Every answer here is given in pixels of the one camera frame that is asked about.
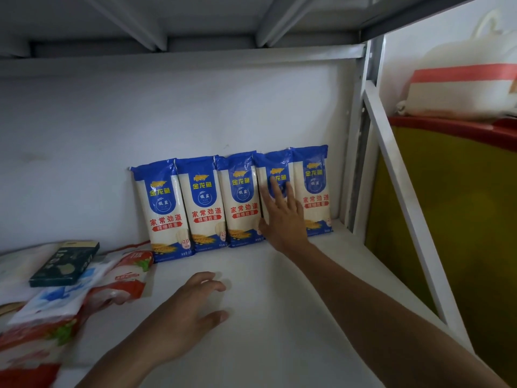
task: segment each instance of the blue package bottom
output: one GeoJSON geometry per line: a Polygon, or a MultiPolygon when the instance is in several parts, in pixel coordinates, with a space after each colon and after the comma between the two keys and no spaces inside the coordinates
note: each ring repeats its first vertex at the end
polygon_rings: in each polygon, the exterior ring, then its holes
{"type": "Polygon", "coordinates": [[[213,239],[214,242],[211,242],[209,244],[202,244],[200,242],[194,241],[194,250],[196,252],[204,252],[205,250],[212,250],[212,249],[219,249],[219,248],[226,248],[228,246],[228,242],[221,241],[221,238],[219,235],[207,235],[207,238],[213,239]]]}
{"type": "Polygon", "coordinates": [[[257,242],[263,241],[264,236],[259,235],[255,229],[247,230],[245,234],[249,234],[249,237],[246,238],[235,238],[230,237],[229,239],[229,247],[230,248],[237,248],[239,246],[249,245],[249,244],[255,244],[257,242]]]}
{"type": "Polygon", "coordinates": [[[169,247],[176,248],[176,250],[170,253],[160,253],[152,251],[153,261],[155,263],[161,263],[163,261],[182,259],[183,257],[188,257],[194,254],[194,252],[191,249],[183,249],[179,242],[171,244],[169,245],[169,247]]]}
{"type": "Polygon", "coordinates": [[[311,237],[313,235],[332,233],[332,227],[327,226],[327,222],[324,220],[320,220],[316,222],[320,225],[320,228],[307,228],[307,236],[311,237]]]}

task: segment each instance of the white wall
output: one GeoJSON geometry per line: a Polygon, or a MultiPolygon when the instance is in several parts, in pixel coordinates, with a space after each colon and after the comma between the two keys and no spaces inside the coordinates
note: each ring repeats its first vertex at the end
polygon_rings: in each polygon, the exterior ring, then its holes
{"type": "Polygon", "coordinates": [[[0,252],[148,239],[130,165],[329,145],[338,215],[353,61],[0,82],[0,252]]]}
{"type": "Polygon", "coordinates": [[[517,30],[517,0],[475,0],[386,35],[380,98],[388,114],[407,98],[409,80],[417,62],[437,45],[470,38],[479,20],[499,8],[502,28],[517,30]]]}

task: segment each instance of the bag handle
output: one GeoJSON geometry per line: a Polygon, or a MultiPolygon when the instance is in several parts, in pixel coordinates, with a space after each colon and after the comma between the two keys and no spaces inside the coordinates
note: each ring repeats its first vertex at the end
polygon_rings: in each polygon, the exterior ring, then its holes
{"type": "Polygon", "coordinates": [[[474,29],[474,32],[472,34],[472,39],[481,37],[481,33],[483,32],[484,28],[488,23],[490,23],[490,33],[496,34],[497,33],[497,27],[499,26],[501,22],[501,11],[499,9],[494,9],[490,12],[488,12],[484,17],[481,18],[478,25],[474,29]]]}

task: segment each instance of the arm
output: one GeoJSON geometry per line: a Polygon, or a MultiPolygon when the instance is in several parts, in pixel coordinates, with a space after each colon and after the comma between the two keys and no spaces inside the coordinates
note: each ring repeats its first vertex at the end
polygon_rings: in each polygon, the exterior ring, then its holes
{"type": "Polygon", "coordinates": [[[386,387],[508,386],[430,322],[360,280],[307,239],[303,207],[288,183],[285,202],[261,190],[269,213],[260,230],[307,277],[361,358],[386,387]]]}
{"type": "Polygon", "coordinates": [[[211,329],[228,319],[219,310],[197,316],[209,294],[225,291],[212,272],[194,274],[161,304],[118,346],[108,351],[77,385],[89,387],[137,387],[158,365],[189,351],[211,329]]]}

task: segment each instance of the upper shelf underside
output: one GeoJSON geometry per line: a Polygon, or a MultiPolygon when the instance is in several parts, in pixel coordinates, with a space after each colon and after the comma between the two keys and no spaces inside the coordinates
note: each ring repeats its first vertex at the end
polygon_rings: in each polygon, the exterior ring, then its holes
{"type": "Polygon", "coordinates": [[[467,1],[0,0],[0,55],[355,44],[467,1]]]}

